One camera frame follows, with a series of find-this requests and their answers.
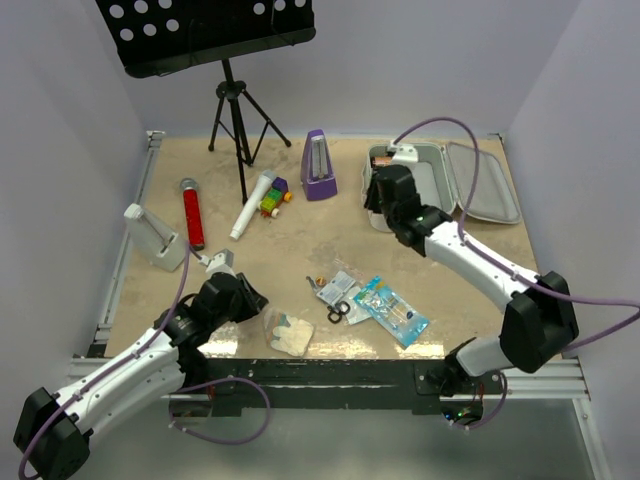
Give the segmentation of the brown bottle orange cap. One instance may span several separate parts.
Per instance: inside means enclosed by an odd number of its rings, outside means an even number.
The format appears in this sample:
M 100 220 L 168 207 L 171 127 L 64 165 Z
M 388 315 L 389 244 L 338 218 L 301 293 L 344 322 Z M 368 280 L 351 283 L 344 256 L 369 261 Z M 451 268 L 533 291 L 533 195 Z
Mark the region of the brown bottle orange cap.
M 392 163 L 392 158 L 388 156 L 373 157 L 371 162 L 374 168 L 382 168 L 389 166 Z

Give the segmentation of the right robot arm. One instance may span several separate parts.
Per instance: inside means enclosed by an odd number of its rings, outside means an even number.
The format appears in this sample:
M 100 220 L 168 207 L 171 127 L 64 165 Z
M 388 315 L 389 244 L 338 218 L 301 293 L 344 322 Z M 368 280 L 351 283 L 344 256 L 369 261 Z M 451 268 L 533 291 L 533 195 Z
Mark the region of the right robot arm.
M 383 216 L 402 245 L 456 272 L 503 315 L 498 335 L 473 337 L 445 357 L 433 376 L 443 395 L 469 392 L 481 376 L 494 371 L 534 373 L 577 338 L 566 280 L 555 272 L 538 275 L 522 269 L 474 244 L 449 214 L 422 202 L 408 167 L 377 170 L 365 207 Z

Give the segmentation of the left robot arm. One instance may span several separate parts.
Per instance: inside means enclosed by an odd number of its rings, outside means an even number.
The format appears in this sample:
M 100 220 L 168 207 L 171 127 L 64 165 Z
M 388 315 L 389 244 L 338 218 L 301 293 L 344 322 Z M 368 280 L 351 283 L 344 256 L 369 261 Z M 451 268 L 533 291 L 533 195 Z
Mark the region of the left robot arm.
M 26 399 L 13 442 L 21 451 L 18 476 L 67 479 L 86 462 L 90 441 L 150 400 L 206 383 L 200 351 L 221 326 L 241 323 L 268 304 L 243 274 L 214 273 L 199 292 L 176 298 L 128 350 L 81 380 L 51 393 L 40 387 Z

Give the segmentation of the grey open medicine case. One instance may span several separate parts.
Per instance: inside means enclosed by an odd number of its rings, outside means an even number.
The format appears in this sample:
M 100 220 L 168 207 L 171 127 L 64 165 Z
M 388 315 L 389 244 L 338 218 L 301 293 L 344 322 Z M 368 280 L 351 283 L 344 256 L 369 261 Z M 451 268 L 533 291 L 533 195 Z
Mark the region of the grey open medicine case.
M 456 142 L 415 143 L 419 162 L 412 165 L 421 202 L 448 214 L 468 206 L 478 220 L 517 224 L 521 213 L 499 160 L 492 154 Z

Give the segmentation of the bag of white gloves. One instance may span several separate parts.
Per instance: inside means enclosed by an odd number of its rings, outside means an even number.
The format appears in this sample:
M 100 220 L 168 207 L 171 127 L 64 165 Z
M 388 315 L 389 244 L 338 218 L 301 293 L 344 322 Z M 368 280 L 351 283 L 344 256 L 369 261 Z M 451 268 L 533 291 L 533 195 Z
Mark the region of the bag of white gloves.
M 280 309 L 269 308 L 263 317 L 266 343 L 291 357 L 302 358 L 315 333 L 315 326 Z

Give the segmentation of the purple metronome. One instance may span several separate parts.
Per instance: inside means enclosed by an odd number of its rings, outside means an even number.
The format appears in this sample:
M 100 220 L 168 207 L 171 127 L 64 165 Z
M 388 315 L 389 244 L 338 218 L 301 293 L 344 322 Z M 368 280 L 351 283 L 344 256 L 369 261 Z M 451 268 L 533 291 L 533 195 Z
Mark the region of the purple metronome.
M 327 139 L 321 129 L 307 134 L 301 161 L 300 180 L 308 201 L 320 201 L 338 193 Z

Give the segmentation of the red toy microphone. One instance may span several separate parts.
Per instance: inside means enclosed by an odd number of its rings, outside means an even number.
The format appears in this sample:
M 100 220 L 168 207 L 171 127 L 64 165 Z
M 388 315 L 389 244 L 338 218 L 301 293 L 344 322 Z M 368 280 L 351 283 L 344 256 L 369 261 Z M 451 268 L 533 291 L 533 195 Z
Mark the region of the red toy microphone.
M 180 189 L 182 191 L 189 243 L 194 250 L 201 251 L 205 247 L 205 236 L 197 182 L 192 178 L 184 178 L 180 182 Z

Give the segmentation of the clear bag with wipes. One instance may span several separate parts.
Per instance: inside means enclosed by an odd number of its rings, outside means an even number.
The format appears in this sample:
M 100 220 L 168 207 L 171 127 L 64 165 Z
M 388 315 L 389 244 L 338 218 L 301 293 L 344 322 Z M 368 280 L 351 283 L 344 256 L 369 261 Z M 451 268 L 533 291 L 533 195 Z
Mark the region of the clear bag with wipes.
M 330 323 L 356 325 L 371 318 L 355 301 L 364 287 L 363 274 L 342 260 L 335 259 L 324 274 L 307 277 L 307 281 L 315 297 L 325 305 Z

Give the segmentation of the white sachet in bag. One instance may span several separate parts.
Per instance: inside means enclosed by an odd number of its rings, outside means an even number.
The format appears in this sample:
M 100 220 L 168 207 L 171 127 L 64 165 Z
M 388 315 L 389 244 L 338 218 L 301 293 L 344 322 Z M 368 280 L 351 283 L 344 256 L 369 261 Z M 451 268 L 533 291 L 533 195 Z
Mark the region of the white sachet in bag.
M 356 280 L 344 271 L 339 271 L 331 280 L 316 292 L 316 297 L 325 304 L 335 306 L 349 290 Z

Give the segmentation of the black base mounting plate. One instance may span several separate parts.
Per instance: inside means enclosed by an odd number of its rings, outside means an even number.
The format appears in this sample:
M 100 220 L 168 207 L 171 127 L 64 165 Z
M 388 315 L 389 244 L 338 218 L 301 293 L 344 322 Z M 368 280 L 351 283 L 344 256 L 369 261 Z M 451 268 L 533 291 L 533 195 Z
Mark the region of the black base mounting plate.
M 452 385 L 441 360 L 209 359 L 191 379 L 234 377 L 258 384 L 274 409 L 405 410 L 437 415 L 449 399 L 462 405 L 473 394 L 501 393 L 495 373 Z

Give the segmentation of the colourful toy block train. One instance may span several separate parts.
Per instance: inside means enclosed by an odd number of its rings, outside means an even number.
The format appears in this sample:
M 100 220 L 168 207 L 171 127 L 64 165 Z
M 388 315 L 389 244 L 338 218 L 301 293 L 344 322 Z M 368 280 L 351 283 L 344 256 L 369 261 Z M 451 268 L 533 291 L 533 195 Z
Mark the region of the colourful toy block train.
M 260 202 L 259 212 L 262 217 L 276 218 L 280 213 L 281 205 L 290 203 L 292 199 L 293 194 L 289 189 L 288 182 L 282 177 L 277 177 Z

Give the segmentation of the white toy microphone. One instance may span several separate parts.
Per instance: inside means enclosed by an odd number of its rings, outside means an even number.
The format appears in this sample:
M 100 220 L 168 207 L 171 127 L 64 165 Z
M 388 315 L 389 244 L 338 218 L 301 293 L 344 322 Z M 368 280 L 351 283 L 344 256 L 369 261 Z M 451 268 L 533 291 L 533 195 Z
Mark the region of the white toy microphone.
M 273 181 L 276 179 L 277 175 L 271 170 L 264 170 L 258 177 L 256 181 L 256 185 L 248 197 L 248 200 L 245 202 L 244 207 L 238 216 L 236 222 L 234 223 L 230 238 L 233 240 L 238 240 L 240 236 L 244 233 L 247 225 L 252 219 L 253 215 L 259 210 L 259 205 L 264 196 L 270 190 Z

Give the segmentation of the blue plaster packet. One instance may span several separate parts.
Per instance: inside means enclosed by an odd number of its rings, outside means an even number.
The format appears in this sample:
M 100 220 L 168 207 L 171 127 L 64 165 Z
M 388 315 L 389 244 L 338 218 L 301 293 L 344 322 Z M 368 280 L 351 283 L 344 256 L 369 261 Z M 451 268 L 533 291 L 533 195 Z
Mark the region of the blue plaster packet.
M 355 303 L 374 318 L 404 348 L 411 346 L 429 320 L 402 298 L 380 276 L 354 296 Z

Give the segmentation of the black music stand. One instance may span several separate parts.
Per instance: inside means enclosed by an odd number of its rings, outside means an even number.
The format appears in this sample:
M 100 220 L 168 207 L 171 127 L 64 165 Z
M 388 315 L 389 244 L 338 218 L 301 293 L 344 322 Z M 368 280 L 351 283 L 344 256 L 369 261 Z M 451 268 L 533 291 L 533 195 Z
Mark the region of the black music stand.
M 248 200 L 246 166 L 251 149 L 241 113 L 245 98 L 264 120 L 261 137 L 271 129 L 289 147 L 291 141 L 234 77 L 230 60 L 262 51 L 293 47 L 316 36 L 310 1 L 98 1 L 97 8 L 132 78 L 163 77 L 219 62 L 224 80 L 216 88 L 218 105 L 209 151 L 223 129 L 235 143 L 242 201 Z

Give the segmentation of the black handled scissors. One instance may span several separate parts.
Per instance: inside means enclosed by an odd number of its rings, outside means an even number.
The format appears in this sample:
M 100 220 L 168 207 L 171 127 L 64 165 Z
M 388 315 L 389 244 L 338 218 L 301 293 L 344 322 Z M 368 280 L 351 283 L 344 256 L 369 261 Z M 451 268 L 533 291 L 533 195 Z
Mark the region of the black handled scissors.
M 323 286 L 317 285 L 316 282 L 315 282 L 315 279 L 311 278 L 310 276 L 306 277 L 307 282 L 309 283 L 313 293 L 316 296 L 316 292 Z M 327 319 L 332 324 L 340 323 L 343 319 L 346 319 L 348 314 L 351 312 L 351 305 L 350 305 L 349 301 L 347 300 L 347 294 L 335 306 L 327 305 L 322 301 L 326 305 L 326 308 L 328 310 Z

